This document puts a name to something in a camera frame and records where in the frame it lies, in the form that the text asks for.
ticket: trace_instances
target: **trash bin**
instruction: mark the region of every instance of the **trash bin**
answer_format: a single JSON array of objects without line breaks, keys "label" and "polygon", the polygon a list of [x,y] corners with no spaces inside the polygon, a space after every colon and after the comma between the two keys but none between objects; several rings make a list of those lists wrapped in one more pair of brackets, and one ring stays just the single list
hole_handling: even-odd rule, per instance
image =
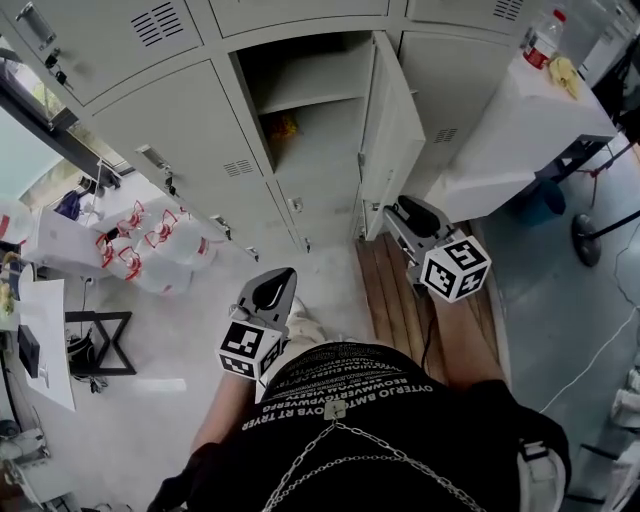
[{"label": "trash bin", "polygon": [[528,196],[514,205],[514,214],[525,226],[537,226],[561,216],[567,208],[557,183],[543,180]]}]

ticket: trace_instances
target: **black cable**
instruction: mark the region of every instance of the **black cable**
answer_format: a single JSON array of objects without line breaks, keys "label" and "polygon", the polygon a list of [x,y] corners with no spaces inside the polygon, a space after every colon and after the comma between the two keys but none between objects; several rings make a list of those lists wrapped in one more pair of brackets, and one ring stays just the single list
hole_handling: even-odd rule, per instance
[{"label": "black cable", "polygon": [[[420,362],[420,368],[424,370],[424,363],[427,361],[427,352],[429,351],[429,347],[431,346],[431,328],[436,321],[436,315],[433,315],[431,320],[429,321],[429,327],[427,328],[427,342],[424,344],[424,350],[422,351],[422,360]],[[429,375],[429,367],[424,370],[427,375]]]}]

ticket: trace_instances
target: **white table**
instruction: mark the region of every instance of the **white table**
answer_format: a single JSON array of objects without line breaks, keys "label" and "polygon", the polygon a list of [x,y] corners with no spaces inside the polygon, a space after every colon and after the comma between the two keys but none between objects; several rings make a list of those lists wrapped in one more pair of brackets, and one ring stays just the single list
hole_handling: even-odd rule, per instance
[{"label": "white table", "polygon": [[71,391],[64,313],[64,280],[33,281],[28,265],[20,276],[20,324],[29,327],[40,344],[40,366],[48,374],[32,379],[25,370],[30,388],[60,405],[76,410]]}]

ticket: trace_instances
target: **white cable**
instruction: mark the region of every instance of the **white cable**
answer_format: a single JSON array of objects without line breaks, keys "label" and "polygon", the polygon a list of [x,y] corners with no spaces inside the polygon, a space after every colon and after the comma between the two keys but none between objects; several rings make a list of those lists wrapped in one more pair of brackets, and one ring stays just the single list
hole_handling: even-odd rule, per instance
[{"label": "white cable", "polygon": [[592,366],[593,366],[593,364],[596,362],[596,359],[598,359],[598,356],[602,353],[602,351],[603,351],[605,348],[607,348],[607,347],[609,346],[609,343],[611,343],[613,340],[615,340],[615,339],[618,337],[618,334],[620,334],[620,333],[622,332],[622,329],[624,329],[624,328],[625,328],[625,327],[626,327],[626,326],[631,322],[631,320],[633,320],[633,314],[634,314],[637,310],[638,310],[638,308],[637,308],[637,307],[634,307],[634,308],[631,310],[631,314],[629,315],[629,318],[627,319],[627,321],[626,321],[625,323],[623,323],[623,324],[618,328],[618,330],[616,331],[616,333],[615,333],[613,336],[611,336],[611,338],[609,338],[609,340],[608,340],[604,345],[602,345],[602,347],[600,347],[600,350],[598,350],[598,351],[596,352],[596,355],[595,355],[595,356],[593,356],[593,359],[591,360],[591,362],[589,363],[589,365],[588,365],[588,366],[587,366],[587,367],[582,371],[582,373],[580,373],[580,375],[578,375],[575,379],[573,379],[571,382],[569,382],[569,384],[567,384],[567,385],[566,385],[565,387],[563,387],[560,391],[558,391],[558,393],[556,394],[556,396],[554,396],[554,397],[549,401],[549,403],[548,403],[547,405],[545,405],[545,406],[544,406],[544,408],[542,408],[542,410],[540,411],[540,413],[543,413],[544,411],[546,411],[546,410],[549,408],[549,406],[550,406],[553,402],[555,402],[555,401],[558,399],[558,397],[559,397],[562,393],[564,393],[567,389],[569,389],[569,388],[570,388],[571,386],[573,386],[576,382],[578,382],[578,381],[580,380],[580,378],[581,378],[585,373],[587,373],[587,372],[591,369],[591,367],[592,367]]},{"label": "white cable", "polygon": [[91,218],[91,214],[95,211],[96,206],[96,198],[98,197],[98,188],[100,187],[100,174],[102,174],[102,166],[104,165],[102,158],[98,160],[98,179],[96,181],[96,190],[93,193],[93,201],[91,201],[91,211],[87,215],[86,220],[84,221],[84,227],[87,227],[89,224],[89,219]]}]

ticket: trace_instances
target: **chain necklace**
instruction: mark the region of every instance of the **chain necklace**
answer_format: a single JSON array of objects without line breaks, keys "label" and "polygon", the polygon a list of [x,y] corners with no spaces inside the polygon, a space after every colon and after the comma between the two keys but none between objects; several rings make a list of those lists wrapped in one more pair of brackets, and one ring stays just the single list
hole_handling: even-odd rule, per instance
[{"label": "chain necklace", "polygon": [[[327,406],[329,406],[330,404],[331,404],[330,402],[327,402],[327,404],[325,404],[325,411],[327,411]],[[397,448],[394,448],[389,443],[387,443],[383,439],[380,439],[379,437],[374,436],[373,434],[369,434],[368,432],[365,432],[364,430],[361,430],[359,428],[349,427],[349,426],[345,425],[344,423],[340,423],[338,421],[338,418],[337,418],[335,412],[333,412],[332,417],[333,417],[333,419],[331,420],[331,425],[329,425],[322,432],[320,432],[320,434],[318,434],[318,437],[316,437],[307,446],[305,446],[303,452],[300,455],[298,455],[296,457],[296,459],[293,461],[293,464],[291,464],[291,467],[289,468],[289,470],[283,475],[282,479],[280,480],[280,484],[278,485],[276,490],[273,491],[273,493],[271,493],[271,496],[269,497],[269,500],[267,501],[267,504],[265,505],[265,507],[263,509],[263,512],[271,512],[271,510],[273,510],[276,507],[276,505],[278,505],[280,502],[282,502],[282,500],[284,500],[291,493],[291,491],[293,491],[296,487],[298,487],[303,482],[306,482],[307,480],[309,480],[312,476],[315,476],[318,473],[322,473],[323,471],[326,471],[327,469],[330,469],[330,468],[332,468],[334,466],[337,466],[339,464],[343,464],[345,462],[360,461],[360,460],[387,461],[387,462],[405,462],[407,464],[410,464],[412,467],[414,467],[415,469],[417,469],[421,473],[424,473],[428,477],[430,477],[433,480],[435,480],[441,487],[446,489],[456,499],[458,499],[459,501],[464,503],[469,509],[473,510],[473,512],[486,512],[486,510],[483,509],[481,506],[479,506],[471,496],[469,496],[462,489],[458,489],[447,478],[438,476],[426,464],[423,464],[419,460],[412,459],[406,453],[404,453],[402,450],[398,450]],[[305,456],[316,447],[316,445],[318,444],[318,442],[321,439],[323,439],[324,437],[329,435],[329,433],[332,430],[336,430],[336,429],[338,429],[338,430],[346,430],[346,431],[351,432],[352,434],[355,434],[357,436],[362,436],[362,437],[364,437],[366,439],[369,439],[370,441],[374,442],[375,444],[377,444],[381,448],[384,448],[385,450],[393,452],[393,456],[390,456],[390,455],[356,455],[356,456],[351,456],[351,457],[342,457],[342,458],[336,459],[334,461],[328,462],[327,464],[324,464],[323,466],[320,466],[320,467],[314,469],[313,471],[310,471],[309,473],[307,473],[307,474],[303,475],[302,477],[298,478],[295,482],[293,482],[291,485],[289,485],[289,487],[284,489],[284,486],[287,484],[287,482],[291,478],[291,475],[293,474],[293,472],[298,468],[298,466],[300,466],[300,464],[302,464],[302,461],[304,460]]]}]

